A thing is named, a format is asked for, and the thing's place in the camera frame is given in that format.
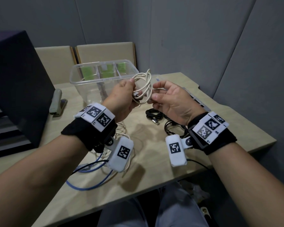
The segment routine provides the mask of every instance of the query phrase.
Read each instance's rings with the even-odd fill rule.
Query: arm
[[[188,125],[205,112],[176,84],[161,81],[154,88],[149,103],[175,122]],[[284,226],[284,184],[237,143],[230,143],[208,157],[249,225]]]
[[[250,226],[284,226],[283,183],[237,143],[208,157]]]
[[[116,85],[103,105],[124,120],[132,102],[134,80]],[[87,154],[76,136],[60,135],[0,174],[0,227],[31,226]]]

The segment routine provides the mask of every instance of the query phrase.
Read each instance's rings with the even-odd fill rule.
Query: green sticky note
[[[125,63],[118,63],[118,71],[122,73],[126,73],[126,64]]]
[[[94,72],[92,67],[81,67],[81,72],[84,77],[84,80],[94,79]]]
[[[114,66],[112,64],[101,65],[102,78],[114,77]]]

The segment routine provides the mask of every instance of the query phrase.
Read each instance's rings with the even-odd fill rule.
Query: fingernail
[[[158,94],[157,94],[157,93],[153,93],[153,94],[151,95],[151,98],[154,99],[154,100],[156,100],[157,97],[158,97]]]

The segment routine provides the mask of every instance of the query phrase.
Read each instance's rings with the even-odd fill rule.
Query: person's right hand
[[[148,103],[153,103],[154,109],[163,112],[179,124],[187,126],[193,118],[205,112],[187,91],[170,81],[157,82],[153,88]]]

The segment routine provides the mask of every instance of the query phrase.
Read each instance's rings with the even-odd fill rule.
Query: person's left hand
[[[111,94],[102,103],[115,115],[115,122],[124,120],[133,108],[138,104],[133,101],[133,90],[136,87],[133,78],[122,80],[114,88]]]

